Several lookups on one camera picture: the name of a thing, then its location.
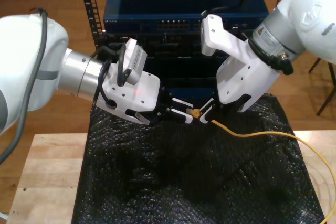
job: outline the black cable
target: black cable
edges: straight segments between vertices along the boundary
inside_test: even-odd
[[[242,33],[248,39],[248,44],[256,56],[265,64],[269,65],[275,70],[281,70],[285,75],[290,75],[294,72],[294,68],[288,57],[282,59],[280,57],[269,55],[266,53],[253,39],[252,32]]]
[[[125,80],[123,78],[123,62],[124,62],[124,57],[125,57],[125,52],[126,52],[126,45],[123,44],[121,48],[116,52],[111,50],[110,48],[106,46],[102,46],[98,48],[91,56],[94,57],[96,56],[100,51],[106,51],[110,53],[110,57],[104,62],[103,66],[100,69],[99,75],[98,75],[98,90],[101,93],[101,96],[105,100],[106,104],[115,108],[117,106],[116,102],[109,99],[107,95],[105,94],[104,88],[103,88],[103,83],[105,76],[107,72],[110,69],[110,66],[113,61],[113,56],[118,55],[118,75],[117,75],[117,84],[118,86],[122,87],[125,84]]]
[[[233,10],[233,9],[237,9],[239,7],[242,6],[242,4],[244,3],[245,0],[240,0],[238,2],[238,4],[236,5],[232,5],[232,6],[220,6],[220,7],[215,7],[215,8],[212,8],[210,10],[206,10],[202,13],[202,16],[203,18],[206,18],[206,16],[208,16],[209,14],[211,13],[219,13],[219,12],[222,12],[222,11],[226,11],[226,10]]]
[[[101,96],[103,97],[103,99],[105,100],[106,104],[115,108],[117,106],[116,102],[109,99],[103,89],[103,83],[104,83],[104,79],[106,76],[106,73],[109,71],[109,68],[112,64],[112,56],[110,56],[110,58],[104,62],[103,66],[100,69],[99,75],[98,75],[98,89],[99,92],[101,93]]]
[[[124,58],[126,52],[126,45],[123,44],[119,50],[119,60],[118,60],[118,75],[117,75],[117,85],[122,87],[125,84],[125,80],[123,77],[123,66],[124,66]]]
[[[90,57],[94,58],[95,56],[97,56],[102,51],[105,51],[105,52],[107,52],[110,55],[114,55],[114,56],[117,55],[117,52],[114,51],[114,50],[112,50],[112,49],[110,49],[109,47],[107,47],[107,46],[101,46]]]
[[[38,8],[38,12],[40,13],[42,17],[42,35],[41,35],[41,43],[40,43],[40,48],[36,57],[36,61],[33,67],[33,70],[31,71],[31,75],[29,77],[27,87],[23,96],[23,101],[22,101],[22,106],[19,114],[19,119],[18,119],[18,125],[17,129],[15,132],[15,136],[11,143],[8,145],[6,150],[1,153],[0,155],[0,164],[2,164],[13,152],[17,144],[19,143],[21,136],[23,134],[23,130],[25,127],[25,122],[26,122],[26,116],[27,116],[27,111],[28,111],[28,105],[29,105],[29,100],[30,100],[30,94],[32,92],[35,79],[37,77],[38,70],[41,66],[41,62],[43,60],[43,55],[46,50],[46,45],[47,45],[47,30],[48,30],[48,14],[47,12],[42,9]]]

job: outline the black foam pad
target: black foam pad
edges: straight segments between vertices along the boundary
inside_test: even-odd
[[[262,96],[223,118],[237,133],[293,134]],[[72,223],[320,223],[296,140],[237,138],[196,120],[134,124],[93,106]]]

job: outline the label sticker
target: label sticker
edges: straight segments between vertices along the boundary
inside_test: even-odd
[[[261,33],[263,32],[263,31],[262,31],[263,29],[264,29],[264,28],[262,27],[261,29],[258,30],[259,35],[261,35]]]
[[[268,46],[275,47],[280,44],[264,25],[262,25],[257,32],[260,36],[260,39]]]

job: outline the wooden floor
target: wooden floor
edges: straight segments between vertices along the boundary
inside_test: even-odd
[[[105,1],[97,0],[101,17]],[[276,0],[265,1],[271,11]],[[83,0],[0,0],[0,17],[28,14],[30,9],[37,6],[47,9],[49,17],[66,28],[70,48],[84,54],[94,51]],[[278,97],[294,130],[336,130],[336,98],[321,116],[316,116],[332,89],[332,83],[325,62],[321,62],[312,74],[308,74],[315,60],[316,57],[311,54],[302,55],[294,63],[294,74],[281,76],[269,90]],[[87,132],[90,108],[91,103],[88,101],[56,92],[47,106],[28,114],[21,142],[0,166],[0,212],[8,213],[10,210],[34,135]],[[0,136],[0,152],[9,144],[14,132],[15,127],[12,127]]]

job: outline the chair leg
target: chair leg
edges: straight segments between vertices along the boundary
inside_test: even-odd
[[[309,69],[308,73],[311,73],[313,71],[313,69],[316,67],[316,65],[321,61],[321,58],[318,58],[315,63],[313,64],[313,66],[311,66],[311,68]]]
[[[323,105],[320,108],[319,112],[317,112],[317,115],[320,115],[322,113],[322,111],[328,105],[328,103],[333,98],[333,96],[335,95],[335,93],[336,93],[336,86],[332,89],[331,93],[329,94],[329,96],[327,97],[327,99],[325,100],[325,102],[323,103]]]
[[[336,86],[336,77],[335,77],[334,68],[333,68],[333,66],[332,66],[331,63],[328,63],[328,66],[329,66],[329,70],[330,70],[330,75],[331,75],[332,83],[334,84],[334,86]]]

